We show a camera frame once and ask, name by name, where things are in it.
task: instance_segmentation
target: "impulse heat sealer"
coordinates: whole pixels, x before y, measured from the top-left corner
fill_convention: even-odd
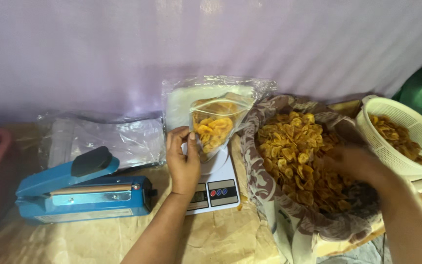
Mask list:
[[[99,147],[71,162],[26,177],[16,204],[29,224],[147,215],[157,195],[145,176],[108,176],[119,160]]]

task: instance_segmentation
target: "person's left hand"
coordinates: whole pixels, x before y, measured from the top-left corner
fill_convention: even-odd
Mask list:
[[[181,145],[187,142],[187,154]],[[189,133],[187,126],[171,130],[167,134],[167,165],[172,175],[172,193],[193,197],[200,179],[200,156],[196,146],[196,135]]]

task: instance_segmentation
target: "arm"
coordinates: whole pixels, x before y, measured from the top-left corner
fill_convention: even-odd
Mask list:
[[[393,262],[422,264],[422,205],[403,179],[358,148],[335,149],[325,162],[378,191]]]
[[[172,192],[156,213],[151,223],[121,262],[173,263],[187,207],[200,178],[200,158],[193,132],[186,126],[167,135],[167,165],[172,176]],[[182,153],[182,142],[187,141],[188,156]]]

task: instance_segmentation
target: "purple wall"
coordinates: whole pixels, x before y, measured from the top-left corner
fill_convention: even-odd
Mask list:
[[[159,110],[182,75],[391,96],[421,65],[422,0],[0,0],[0,122]]]

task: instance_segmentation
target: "digital kitchen scale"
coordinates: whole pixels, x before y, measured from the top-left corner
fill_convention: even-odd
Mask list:
[[[186,144],[182,145],[186,153]],[[227,147],[211,160],[201,164],[201,178],[187,215],[237,207],[240,204],[239,188]]]

